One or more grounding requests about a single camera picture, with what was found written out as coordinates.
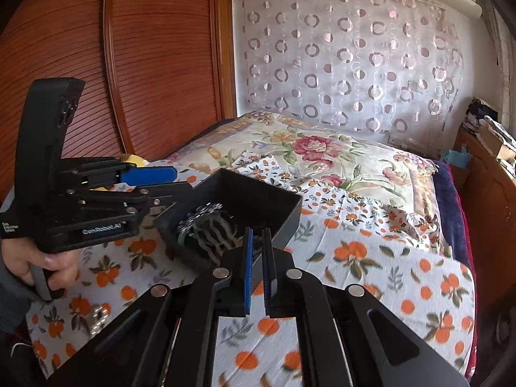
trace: white cloth with orange pattern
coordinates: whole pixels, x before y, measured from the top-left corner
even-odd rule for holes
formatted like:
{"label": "white cloth with orange pattern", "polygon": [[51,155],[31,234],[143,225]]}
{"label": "white cloth with orange pattern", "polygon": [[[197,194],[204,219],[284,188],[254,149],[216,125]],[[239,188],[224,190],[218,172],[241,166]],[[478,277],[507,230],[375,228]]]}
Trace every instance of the white cloth with orange pattern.
{"label": "white cloth with orange pattern", "polygon": [[[273,156],[244,153],[233,166],[237,164],[239,173],[303,196],[300,226],[287,247],[298,268],[335,287],[361,283],[465,372],[473,340],[474,286],[464,265],[432,253],[432,239],[439,234],[435,218],[406,213],[316,179],[296,179]],[[193,186],[208,177],[174,165],[179,180]],[[103,304],[113,319],[150,286],[165,283],[174,288],[194,278],[184,264],[166,256],[151,221],[144,222],[138,237],[84,249],[78,281],[65,298],[34,304],[27,314],[45,375],[90,339],[86,316],[94,304]],[[259,286],[253,294],[250,316],[221,319],[212,385],[302,385],[295,322],[267,319],[262,290]]]}

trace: human hand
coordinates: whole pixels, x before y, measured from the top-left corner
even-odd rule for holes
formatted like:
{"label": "human hand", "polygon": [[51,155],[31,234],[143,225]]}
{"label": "human hand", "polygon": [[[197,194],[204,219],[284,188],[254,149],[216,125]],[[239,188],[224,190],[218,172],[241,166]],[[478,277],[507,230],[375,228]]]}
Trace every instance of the human hand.
{"label": "human hand", "polygon": [[43,269],[56,271],[48,279],[48,288],[52,291],[72,286],[78,271],[80,250],[69,250],[57,254],[45,254],[38,250],[28,238],[2,240],[2,257],[9,271],[28,285],[34,285],[29,263]]}

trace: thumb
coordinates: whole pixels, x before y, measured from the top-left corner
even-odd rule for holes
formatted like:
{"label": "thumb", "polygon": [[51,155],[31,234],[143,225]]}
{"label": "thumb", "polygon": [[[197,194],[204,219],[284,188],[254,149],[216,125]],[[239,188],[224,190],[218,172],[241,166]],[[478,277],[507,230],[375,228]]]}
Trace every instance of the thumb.
{"label": "thumb", "polygon": [[17,256],[32,263],[35,266],[48,270],[59,270],[60,263],[57,255],[46,254],[39,250],[31,240],[26,240],[19,246]]}

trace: gray sleeve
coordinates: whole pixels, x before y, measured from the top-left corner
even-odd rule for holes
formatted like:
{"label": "gray sleeve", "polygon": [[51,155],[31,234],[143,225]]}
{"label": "gray sleeve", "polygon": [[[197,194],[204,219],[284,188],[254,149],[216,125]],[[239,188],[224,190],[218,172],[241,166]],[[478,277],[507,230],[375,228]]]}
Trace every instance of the gray sleeve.
{"label": "gray sleeve", "polygon": [[[12,188],[0,207],[0,213],[9,209],[14,198],[15,189]],[[32,289],[9,272],[0,254],[0,330],[7,333],[14,332],[33,301],[41,301],[41,299]]]}

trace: dark blue blanket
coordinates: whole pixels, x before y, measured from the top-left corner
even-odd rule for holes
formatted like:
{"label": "dark blue blanket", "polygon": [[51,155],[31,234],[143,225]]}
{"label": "dark blue blanket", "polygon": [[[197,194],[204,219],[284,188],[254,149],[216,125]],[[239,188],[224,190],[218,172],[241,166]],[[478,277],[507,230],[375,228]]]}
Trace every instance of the dark blue blanket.
{"label": "dark blue blanket", "polygon": [[471,268],[468,259],[464,220],[457,200],[457,190],[453,185],[452,173],[448,165],[442,161],[435,161],[435,164],[439,167],[439,171],[433,175],[433,185],[439,212],[441,213],[444,238],[452,247],[453,258]]}

